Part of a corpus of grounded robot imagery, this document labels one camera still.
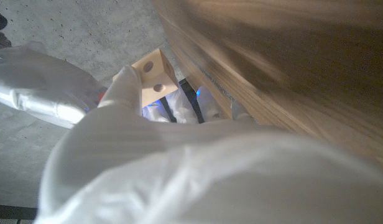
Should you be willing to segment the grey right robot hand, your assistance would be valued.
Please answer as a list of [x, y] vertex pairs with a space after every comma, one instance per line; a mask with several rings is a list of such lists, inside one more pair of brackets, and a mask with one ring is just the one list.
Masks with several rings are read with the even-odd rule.
[[46, 54], [40, 42], [0, 49], [0, 103], [72, 128], [107, 88], [88, 72]]

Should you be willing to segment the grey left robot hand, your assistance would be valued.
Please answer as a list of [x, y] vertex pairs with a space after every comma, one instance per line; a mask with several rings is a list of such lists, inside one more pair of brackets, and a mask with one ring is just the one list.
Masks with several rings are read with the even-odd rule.
[[383, 223], [383, 168], [245, 119], [158, 123], [123, 67], [61, 138], [36, 223]]

